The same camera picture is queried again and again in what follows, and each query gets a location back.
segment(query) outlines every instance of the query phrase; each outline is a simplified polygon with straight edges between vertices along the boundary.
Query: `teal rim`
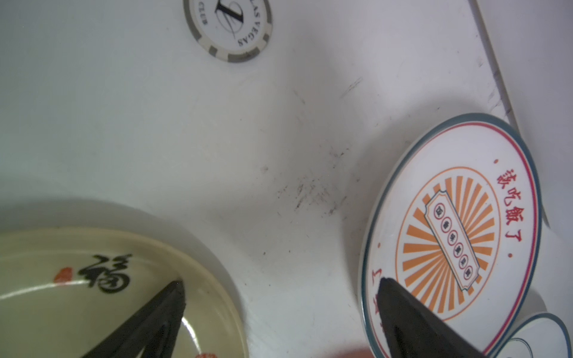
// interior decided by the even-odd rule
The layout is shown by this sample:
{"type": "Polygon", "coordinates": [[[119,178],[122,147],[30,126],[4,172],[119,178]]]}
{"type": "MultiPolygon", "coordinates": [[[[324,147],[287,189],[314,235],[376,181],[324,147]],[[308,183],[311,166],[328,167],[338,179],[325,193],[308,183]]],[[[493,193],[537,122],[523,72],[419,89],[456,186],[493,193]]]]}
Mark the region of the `teal rim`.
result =
{"type": "MultiPolygon", "coordinates": [[[[521,328],[523,328],[525,325],[527,325],[528,323],[530,323],[531,321],[535,321],[538,320],[540,318],[548,318],[552,321],[554,321],[555,323],[557,323],[559,325],[559,327],[561,328],[561,330],[563,331],[563,335],[565,336],[565,342],[567,343],[567,357],[571,358],[571,340],[569,338],[569,332],[567,331],[567,327],[565,326],[565,323],[563,323],[563,321],[561,320],[561,318],[557,317],[556,315],[552,314],[552,313],[548,313],[548,312],[543,312],[543,313],[538,313],[535,314],[533,316],[531,316],[530,318],[526,319],[523,323],[521,323],[516,329],[514,334],[516,334],[521,328]]],[[[509,338],[507,340],[507,342],[505,342],[501,348],[500,351],[496,354],[496,358],[499,355],[499,353],[501,352],[501,350],[505,347],[505,345],[510,342],[511,340],[513,340],[514,338],[509,338]]],[[[525,340],[521,339],[521,338],[517,338],[519,340],[522,340],[525,342],[525,344],[527,344],[527,346],[529,347],[529,343],[527,343],[525,340]]]]}
{"type": "Polygon", "coordinates": [[[519,148],[521,149],[521,151],[525,155],[527,163],[531,169],[531,175],[533,178],[533,183],[535,185],[535,191],[537,194],[536,195],[537,196],[537,198],[536,198],[537,199],[537,218],[536,218],[536,233],[537,234],[536,234],[536,238],[535,238],[537,242],[535,245],[535,252],[533,254],[531,272],[529,273],[529,277],[527,278],[527,283],[525,285],[521,299],[520,299],[520,301],[517,305],[517,308],[515,309],[512,317],[509,318],[509,323],[506,325],[505,331],[503,331],[503,333],[501,333],[501,335],[497,338],[498,342],[495,343],[494,346],[489,347],[489,349],[486,349],[484,354],[488,355],[491,352],[494,352],[500,346],[500,344],[504,341],[504,337],[507,335],[511,325],[513,324],[513,322],[515,321],[515,318],[519,314],[519,311],[521,309],[523,301],[527,295],[527,291],[529,291],[529,286],[531,284],[531,280],[533,279],[533,273],[535,271],[535,266],[537,264],[537,254],[539,252],[539,242],[541,239],[541,212],[542,212],[542,210],[541,210],[542,205],[541,205],[540,184],[539,184],[539,178],[537,176],[537,170],[535,168],[535,164],[533,163],[533,157],[531,156],[531,153],[527,149],[525,142],[523,141],[521,136],[517,133],[517,131],[515,129],[513,129],[513,127],[511,127],[509,124],[507,124],[506,122],[502,121],[501,119],[499,119],[497,117],[487,115],[484,113],[468,113],[465,115],[459,115],[459,116],[453,117],[449,120],[446,120],[443,123],[438,124],[436,127],[431,129],[428,133],[424,134],[408,150],[408,152],[406,154],[404,154],[403,158],[401,159],[399,164],[396,166],[396,168],[392,172],[392,174],[391,174],[391,176],[390,176],[390,178],[386,184],[386,187],[384,188],[384,191],[382,192],[382,194],[380,196],[380,200],[379,200],[378,204],[376,205],[374,215],[372,216],[372,221],[369,223],[370,227],[368,228],[368,236],[366,238],[366,244],[364,246],[363,259],[361,262],[362,271],[360,273],[360,275],[361,275],[361,277],[360,277],[360,295],[361,295],[361,300],[362,300],[362,321],[364,324],[364,328],[366,330],[366,335],[368,337],[368,343],[370,344],[370,348],[371,348],[372,352],[374,353],[374,355],[376,356],[376,358],[388,358],[389,357],[389,356],[385,355],[382,352],[382,350],[380,349],[378,342],[376,341],[376,338],[374,336],[374,331],[372,329],[372,323],[370,322],[370,320],[367,316],[368,302],[366,299],[366,278],[367,278],[366,269],[368,266],[368,254],[370,252],[370,245],[372,243],[372,235],[374,233],[375,224],[378,221],[378,216],[380,214],[380,210],[384,204],[384,200],[386,199],[388,192],[391,190],[394,182],[396,181],[396,178],[402,172],[402,169],[404,168],[404,166],[406,166],[408,164],[410,159],[426,143],[428,143],[431,139],[436,137],[438,134],[440,134],[444,130],[449,129],[450,127],[453,127],[455,125],[462,124],[462,123],[468,123],[468,122],[487,123],[487,124],[493,125],[495,127],[498,127],[499,129],[501,129],[502,131],[507,133],[507,135],[510,136],[516,142],[516,144],[519,146],[519,148]]]}

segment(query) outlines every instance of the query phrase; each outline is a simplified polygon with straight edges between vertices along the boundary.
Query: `plate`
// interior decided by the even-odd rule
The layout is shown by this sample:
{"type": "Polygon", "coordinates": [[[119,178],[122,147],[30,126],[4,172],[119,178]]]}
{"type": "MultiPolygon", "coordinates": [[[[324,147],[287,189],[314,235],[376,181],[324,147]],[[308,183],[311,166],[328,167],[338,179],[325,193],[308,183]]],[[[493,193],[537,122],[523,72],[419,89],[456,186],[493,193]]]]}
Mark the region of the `plate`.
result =
{"type": "Polygon", "coordinates": [[[496,358],[571,358],[565,324],[550,313],[539,313],[517,326],[496,358]]]}
{"type": "Polygon", "coordinates": [[[0,235],[0,356],[81,357],[173,280],[186,300],[173,357],[248,357],[229,295],[172,247],[103,229],[0,235]]]}
{"type": "Polygon", "coordinates": [[[380,193],[360,260],[374,355],[389,357],[376,305],[381,277],[485,354],[499,347],[535,269],[540,203],[531,154],[498,118],[458,116],[413,144],[380,193]]]}

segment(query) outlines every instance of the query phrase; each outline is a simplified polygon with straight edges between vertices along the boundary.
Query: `plate rim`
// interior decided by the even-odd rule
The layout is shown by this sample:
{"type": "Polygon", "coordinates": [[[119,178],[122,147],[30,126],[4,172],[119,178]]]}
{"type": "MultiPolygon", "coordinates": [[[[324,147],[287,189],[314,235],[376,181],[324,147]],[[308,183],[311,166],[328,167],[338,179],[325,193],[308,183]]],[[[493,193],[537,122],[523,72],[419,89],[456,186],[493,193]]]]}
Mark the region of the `plate rim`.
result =
{"type": "Polygon", "coordinates": [[[498,357],[498,355],[501,353],[501,350],[512,339],[512,337],[517,333],[517,331],[519,331],[528,323],[538,320],[540,318],[548,318],[558,324],[558,326],[561,328],[561,331],[563,331],[563,335],[565,336],[565,341],[567,344],[567,357],[571,358],[571,339],[569,338],[569,331],[567,330],[567,326],[565,326],[565,323],[561,320],[561,318],[549,312],[534,313],[533,315],[524,319],[524,321],[521,322],[517,327],[513,328],[511,330],[511,334],[509,334],[507,339],[504,340],[503,344],[499,347],[499,350],[496,352],[495,358],[498,357]]]}
{"type": "Polygon", "coordinates": [[[511,320],[509,321],[509,324],[507,325],[505,332],[503,332],[500,335],[498,342],[495,343],[495,345],[491,346],[487,351],[484,351],[484,354],[488,355],[491,352],[495,352],[500,347],[501,343],[504,342],[505,337],[507,336],[508,332],[510,331],[512,324],[515,322],[515,319],[517,318],[517,315],[519,314],[519,311],[521,310],[521,306],[523,305],[525,297],[527,296],[527,292],[529,291],[529,287],[530,287],[531,281],[533,279],[533,273],[535,272],[535,267],[537,265],[537,255],[539,253],[539,244],[540,244],[540,240],[541,240],[541,216],[542,216],[542,211],[543,211],[542,210],[543,206],[541,204],[541,187],[539,184],[539,177],[537,175],[537,169],[536,169],[535,164],[533,162],[533,157],[532,157],[529,149],[527,148],[524,140],[519,135],[519,133],[513,127],[511,127],[511,125],[509,125],[508,123],[499,119],[498,117],[495,117],[495,116],[492,116],[492,115],[489,115],[486,113],[466,113],[466,114],[458,115],[458,116],[452,117],[448,120],[445,120],[444,122],[436,125],[435,127],[428,129],[424,134],[422,134],[418,138],[418,140],[416,140],[404,152],[404,154],[402,154],[400,159],[398,159],[397,163],[394,165],[394,168],[392,168],[392,170],[390,171],[388,178],[386,179],[386,182],[382,186],[382,189],[380,190],[380,193],[378,194],[378,197],[375,201],[375,206],[372,209],[370,217],[368,219],[368,224],[366,226],[367,231],[364,235],[364,239],[362,242],[362,249],[360,251],[360,268],[358,270],[358,275],[359,275],[359,277],[358,277],[358,283],[359,283],[358,294],[359,294],[360,312],[361,312],[361,316],[362,316],[362,327],[366,333],[366,337],[368,339],[368,344],[370,346],[370,350],[372,351],[372,353],[374,354],[374,356],[376,358],[388,358],[390,356],[385,355],[382,352],[382,350],[378,347],[378,343],[376,342],[376,339],[374,338],[373,329],[372,329],[371,325],[368,323],[367,316],[366,316],[367,305],[368,305],[368,302],[365,299],[365,296],[366,296],[366,277],[367,277],[367,275],[366,275],[367,262],[366,261],[368,260],[368,254],[369,254],[370,247],[371,247],[372,234],[374,233],[374,223],[377,221],[377,218],[378,218],[378,215],[379,215],[380,210],[382,208],[382,205],[384,204],[384,200],[386,198],[386,195],[388,194],[388,192],[392,188],[392,184],[396,180],[397,176],[402,172],[402,169],[408,164],[410,159],[418,152],[418,150],[420,150],[426,143],[428,143],[431,139],[436,137],[439,133],[443,132],[444,130],[446,130],[450,127],[453,127],[455,125],[458,125],[461,123],[468,123],[468,122],[480,122],[480,123],[487,123],[490,125],[494,125],[494,126],[500,128],[501,130],[503,130],[504,132],[506,132],[516,142],[516,144],[519,146],[519,148],[523,152],[525,159],[527,160],[527,163],[531,169],[531,174],[533,177],[533,183],[534,183],[535,191],[537,194],[536,195],[536,199],[537,199],[537,217],[536,217],[536,231],[537,231],[536,236],[537,237],[536,237],[536,241],[537,242],[535,245],[535,252],[533,255],[531,272],[530,272],[529,277],[527,279],[527,284],[525,285],[525,289],[523,291],[523,295],[521,297],[521,300],[520,300],[519,304],[517,305],[517,308],[513,314],[513,317],[511,317],[511,320]]]}
{"type": "Polygon", "coordinates": [[[184,251],[176,249],[175,247],[160,241],[158,239],[154,239],[151,237],[146,237],[140,234],[132,233],[130,231],[124,230],[115,230],[115,229],[105,229],[100,227],[90,227],[90,226],[61,226],[61,227],[40,227],[36,229],[24,229],[24,230],[14,230],[14,231],[5,231],[0,233],[0,239],[6,236],[14,236],[14,235],[26,235],[32,234],[35,232],[51,232],[57,233],[65,231],[66,233],[96,233],[96,234],[108,234],[108,235],[119,235],[126,240],[142,243],[144,245],[155,246],[160,250],[164,250],[168,255],[172,255],[175,257],[179,257],[183,262],[186,262],[192,265],[195,269],[199,271],[200,274],[206,276],[207,279],[211,281],[211,283],[215,286],[221,297],[223,298],[224,302],[227,303],[232,316],[234,317],[235,326],[237,327],[239,337],[241,339],[241,345],[243,350],[243,357],[249,358],[249,348],[246,341],[246,334],[244,324],[241,320],[241,316],[239,315],[239,311],[235,306],[235,303],[231,299],[231,296],[228,294],[227,290],[223,287],[223,285],[219,282],[219,280],[203,265],[201,265],[197,260],[193,257],[189,256],[184,251]]]}

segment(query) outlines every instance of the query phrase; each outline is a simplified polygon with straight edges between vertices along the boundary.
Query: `beige plate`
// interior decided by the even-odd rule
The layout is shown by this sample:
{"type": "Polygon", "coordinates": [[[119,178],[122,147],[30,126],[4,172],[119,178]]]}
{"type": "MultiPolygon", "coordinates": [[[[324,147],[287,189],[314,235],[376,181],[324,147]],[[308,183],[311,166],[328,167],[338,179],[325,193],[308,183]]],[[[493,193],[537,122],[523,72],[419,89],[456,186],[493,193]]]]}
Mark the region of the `beige plate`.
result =
{"type": "Polygon", "coordinates": [[[81,357],[177,279],[186,308],[173,357],[247,358],[229,295],[172,247],[103,229],[0,235],[0,356],[81,357]]]}

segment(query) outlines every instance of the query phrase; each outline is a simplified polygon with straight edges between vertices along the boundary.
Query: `orange sunburst pattern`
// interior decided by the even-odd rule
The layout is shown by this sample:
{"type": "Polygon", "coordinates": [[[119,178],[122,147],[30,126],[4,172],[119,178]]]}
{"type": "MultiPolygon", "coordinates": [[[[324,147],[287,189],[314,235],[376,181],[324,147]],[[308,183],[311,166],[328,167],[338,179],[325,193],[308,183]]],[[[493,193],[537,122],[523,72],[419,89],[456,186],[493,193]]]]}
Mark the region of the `orange sunburst pattern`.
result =
{"type": "Polygon", "coordinates": [[[500,210],[488,181],[470,168],[452,168],[432,180],[410,206],[396,252],[398,281],[441,319],[462,312],[487,282],[499,248],[500,210]],[[424,214],[438,191],[448,192],[479,263],[479,276],[462,290],[424,214]]]}

